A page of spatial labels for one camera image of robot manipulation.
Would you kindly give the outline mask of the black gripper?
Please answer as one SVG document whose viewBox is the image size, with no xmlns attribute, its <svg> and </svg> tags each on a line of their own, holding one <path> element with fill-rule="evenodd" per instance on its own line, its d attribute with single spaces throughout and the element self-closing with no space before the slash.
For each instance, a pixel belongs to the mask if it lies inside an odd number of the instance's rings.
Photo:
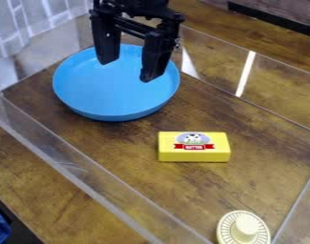
<svg viewBox="0 0 310 244">
<path fill-rule="evenodd" d="M 159 19 L 157 27 L 133 20 Z M 179 39 L 183 15 L 169 7 L 169 0 L 94 0 L 90 10 L 96 57 L 102 65 L 119 58 L 122 32 L 145 39 L 141 80 L 151 82 L 165 74 Z"/>
</svg>

